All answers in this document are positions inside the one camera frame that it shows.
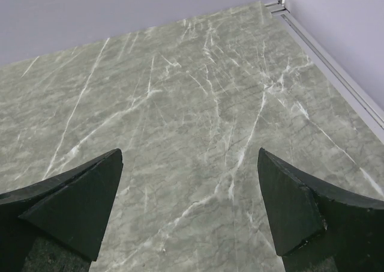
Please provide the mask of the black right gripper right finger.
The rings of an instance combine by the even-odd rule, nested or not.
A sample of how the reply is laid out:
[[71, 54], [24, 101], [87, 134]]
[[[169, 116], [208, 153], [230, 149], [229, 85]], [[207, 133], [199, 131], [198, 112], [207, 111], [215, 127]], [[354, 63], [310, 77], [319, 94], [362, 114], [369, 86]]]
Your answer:
[[327, 183], [263, 148], [257, 169], [286, 271], [383, 271], [383, 201]]

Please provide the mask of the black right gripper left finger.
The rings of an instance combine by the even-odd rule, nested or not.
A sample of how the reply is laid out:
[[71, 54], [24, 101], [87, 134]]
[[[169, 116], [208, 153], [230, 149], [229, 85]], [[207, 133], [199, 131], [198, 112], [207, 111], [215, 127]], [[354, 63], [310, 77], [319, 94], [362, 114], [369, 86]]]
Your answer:
[[1, 271], [89, 271], [123, 168], [117, 148], [1, 194]]

